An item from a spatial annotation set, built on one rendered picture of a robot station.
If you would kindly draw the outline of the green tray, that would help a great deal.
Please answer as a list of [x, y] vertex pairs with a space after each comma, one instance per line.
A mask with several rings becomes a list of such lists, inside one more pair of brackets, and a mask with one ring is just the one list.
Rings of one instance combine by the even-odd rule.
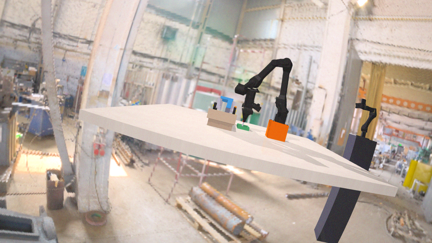
[[238, 129], [242, 129], [242, 130], [246, 130], [246, 131], [249, 131], [249, 126], [245, 126], [245, 125], [243, 125], [242, 126], [242, 124], [239, 124], [239, 123], [237, 123], [237, 128]]

